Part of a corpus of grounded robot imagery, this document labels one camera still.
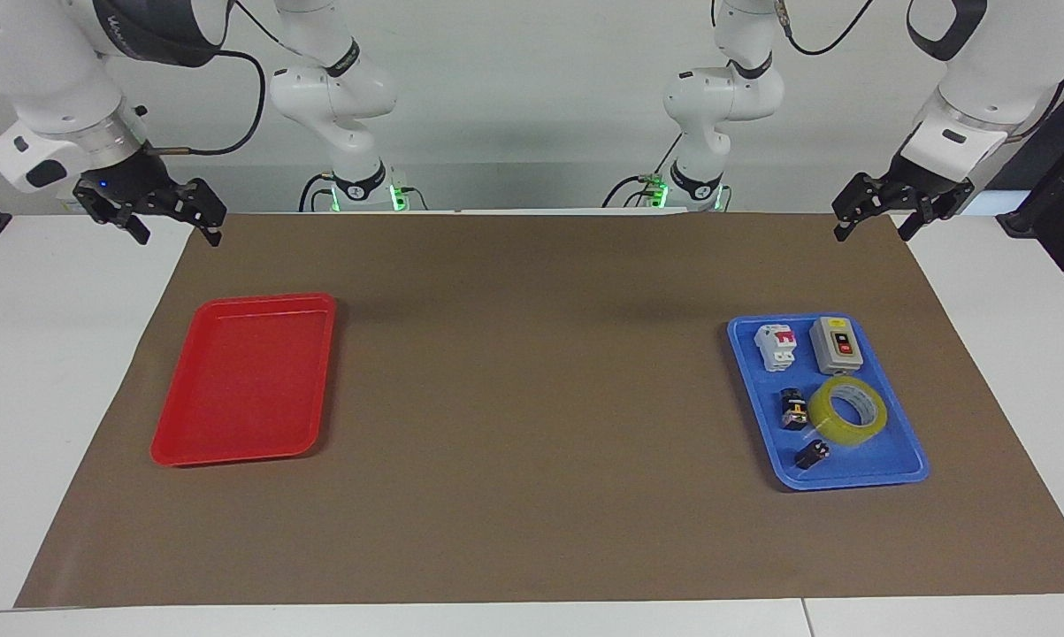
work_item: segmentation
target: small electrical component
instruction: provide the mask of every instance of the small electrical component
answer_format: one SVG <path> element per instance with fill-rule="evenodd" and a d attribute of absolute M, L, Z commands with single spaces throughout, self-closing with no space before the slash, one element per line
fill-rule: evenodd
<path fill-rule="evenodd" d="M 755 332 L 755 346 L 767 371 L 783 371 L 795 363 L 795 332 L 791 325 L 762 325 Z"/>
<path fill-rule="evenodd" d="M 846 374 L 861 370 L 862 351 L 850 319 L 821 316 L 811 325 L 811 343 L 815 347 L 818 370 L 824 374 Z"/>
<path fill-rule="evenodd" d="M 803 447 L 802 451 L 795 453 L 795 466 L 802 471 L 830 458 L 831 446 L 822 442 L 821 439 L 812 440 L 810 445 Z"/>
<path fill-rule="evenodd" d="M 787 387 L 779 396 L 783 399 L 783 429 L 797 432 L 810 424 L 807 400 L 798 388 Z"/>

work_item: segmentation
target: white wall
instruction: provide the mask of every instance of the white wall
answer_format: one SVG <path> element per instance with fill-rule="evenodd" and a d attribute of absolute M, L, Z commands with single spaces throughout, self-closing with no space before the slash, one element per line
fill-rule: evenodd
<path fill-rule="evenodd" d="M 792 2 L 797 39 L 825 45 L 861 0 Z M 270 0 L 245 0 L 278 29 Z M 846 41 L 821 57 L 793 52 L 782 33 L 781 112 L 727 127 L 733 208 L 830 208 L 859 170 L 883 172 L 913 114 L 944 73 L 912 46 L 904 1 L 876 2 Z M 406 170 L 434 207 L 597 205 L 621 177 L 651 170 L 677 134 L 662 108 L 666 80 L 722 64 L 709 1 L 353 0 L 351 31 L 402 87 L 398 108 L 370 122 L 383 156 Z M 296 57 L 233 13 L 228 47 L 266 69 Z M 255 77 L 243 61 L 201 69 L 112 61 L 113 76 L 150 108 L 156 145 L 217 148 L 252 117 Z M 0 98 L 0 134 L 13 120 Z M 269 107 L 236 154 L 170 158 L 177 178 L 205 177 L 231 209 L 294 208 L 326 154 Z M 0 204 L 59 213 L 46 195 L 19 195 L 0 178 Z"/>

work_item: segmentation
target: yellow tape roll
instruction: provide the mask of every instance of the yellow tape roll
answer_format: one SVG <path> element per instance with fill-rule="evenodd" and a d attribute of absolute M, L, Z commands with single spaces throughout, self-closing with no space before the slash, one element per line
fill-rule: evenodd
<path fill-rule="evenodd" d="M 861 416 L 862 423 L 847 422 L 837 410 L 831 399 L 839 398 L 850 403 Z M 810 400 L 811 422 L 831 442 L 858 447 L 874 438 L 884 429 L 888 420 L 888 409 L 882 397 L 865 382 L 853 376 L 835 376 L 822 383 L 815 396 Z"/>

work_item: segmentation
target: brown table mat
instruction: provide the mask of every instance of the brown table mat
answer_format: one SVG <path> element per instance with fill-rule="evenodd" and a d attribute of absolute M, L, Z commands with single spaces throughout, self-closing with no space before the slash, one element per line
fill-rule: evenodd
<path fill-rule="evenodd" d="M 232 217 L 189 240 L 17 605 L 1064 592 L 1064 519 L 912 254 L 831 227 Z M 313 455 L 153 464 L 196 307 L 296 291 L 349 305 Z M 775 480 L 726 321 L 819 311 L 867 331 L 925 483 Z"/>

